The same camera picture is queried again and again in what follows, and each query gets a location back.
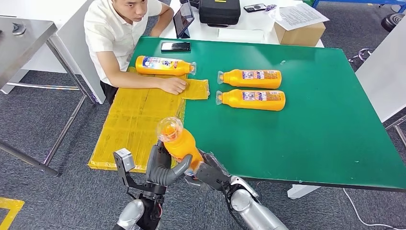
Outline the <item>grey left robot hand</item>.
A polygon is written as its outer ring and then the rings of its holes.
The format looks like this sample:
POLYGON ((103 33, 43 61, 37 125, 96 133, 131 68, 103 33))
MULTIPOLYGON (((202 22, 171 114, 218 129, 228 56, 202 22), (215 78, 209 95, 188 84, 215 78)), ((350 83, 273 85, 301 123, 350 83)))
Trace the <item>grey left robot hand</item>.
POLYGON ((152 146, 147 162, 146 180, 161 186, 174 183, 190 167, 192 155, 187 154, 178 165, 171 168, 172 156, 162 141, 152 146))

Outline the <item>person's right hand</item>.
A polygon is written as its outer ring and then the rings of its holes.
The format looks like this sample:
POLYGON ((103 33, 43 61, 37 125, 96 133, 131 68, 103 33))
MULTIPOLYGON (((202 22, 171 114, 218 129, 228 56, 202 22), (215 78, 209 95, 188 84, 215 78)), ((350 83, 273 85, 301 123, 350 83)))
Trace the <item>person's right hand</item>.
POLYGON ((187 88, 187 82, 185 80, 182 80, 180 78, 167 78, 167 79, 161 79, 158 83, 158 87, 168 93, 178 95, 182 93, 183 91, 186 90, 187 88))

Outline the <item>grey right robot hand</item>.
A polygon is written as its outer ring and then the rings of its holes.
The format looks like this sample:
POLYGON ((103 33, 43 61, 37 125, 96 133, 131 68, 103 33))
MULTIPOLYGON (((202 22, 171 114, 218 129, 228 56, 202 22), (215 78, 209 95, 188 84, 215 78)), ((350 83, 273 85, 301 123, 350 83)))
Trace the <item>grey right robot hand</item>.
POLYGON ((195 176, 184 176, 187 184, 202 190, 222 191, 230 184, 230 174, 212 152, 198 149, 203 158, 195 176))

